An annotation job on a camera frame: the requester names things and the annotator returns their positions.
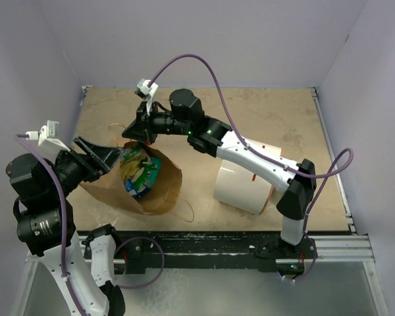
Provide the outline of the brown paper bag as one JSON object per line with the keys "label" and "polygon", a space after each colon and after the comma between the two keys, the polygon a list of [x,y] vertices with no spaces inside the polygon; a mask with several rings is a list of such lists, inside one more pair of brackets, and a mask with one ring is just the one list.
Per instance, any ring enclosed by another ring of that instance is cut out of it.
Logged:
{"label": "brown paper bag", "polygon": [[[114,138],[111,145],[124,149],[139,143],[128,138]],[[142,198],[134,199],[124,188],[120,176],[120,159],[112,170],[95,182],[83,182],[81,187],[92,197],[106,205],[141,215],[170,213],[191,223],[195,211],[186,197],[180,194],[182,171],[158,149],[142,144],[145,150],[161,160],[161,168],[152,189]]]}

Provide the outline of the green yellow snack bag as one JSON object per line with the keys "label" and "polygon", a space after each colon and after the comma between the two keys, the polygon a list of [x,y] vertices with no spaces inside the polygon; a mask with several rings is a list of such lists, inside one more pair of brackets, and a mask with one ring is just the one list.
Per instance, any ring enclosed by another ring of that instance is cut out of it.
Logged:
{"label": "green yellow snack bag", "polygon": [[120,158],[120,176],[125,190],[134,198],[144,197],[153,187],[161,160],[151,156],[140,143],[132,143]]}

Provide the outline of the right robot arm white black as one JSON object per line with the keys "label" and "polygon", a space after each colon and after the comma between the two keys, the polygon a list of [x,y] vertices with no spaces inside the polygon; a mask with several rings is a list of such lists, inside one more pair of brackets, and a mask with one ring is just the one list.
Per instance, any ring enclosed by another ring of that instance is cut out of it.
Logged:
{"label": "right robot arm white black", "polygon": [[304,218],[315,189],[315,166],[269,153],[251,142],[242,141],[227,123],[205,114],[201,100],[191,90],[174,90],[169,96],[170,109],[159,111],[152,94],[135,90],[142,102],[135,120],[123,131],[124,138],[153,144],[160,134],[185,135],[198,152],[230,161],[270,183],[280,199],[276,204],[282,214],[280,252],[295,257],[303,250]]}

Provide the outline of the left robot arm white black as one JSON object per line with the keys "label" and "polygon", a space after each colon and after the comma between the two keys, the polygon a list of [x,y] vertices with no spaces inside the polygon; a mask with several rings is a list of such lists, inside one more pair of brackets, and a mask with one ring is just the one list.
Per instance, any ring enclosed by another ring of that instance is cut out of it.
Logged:
{"label": "left robot arm white black", "polygon": [[27,153],[6,167],[13,190],[18,239],[53,277],[72,315],[123,315],[125,302],[115,283],[113,258],[122,242],[111,224],[91,230],[79,239],[68,195],[81,182],[94,182],[109,173],[122,155],[121,147],[103,147],[82,137],[78,153],[64,148],[51,162],[19,134],[16,141]]}

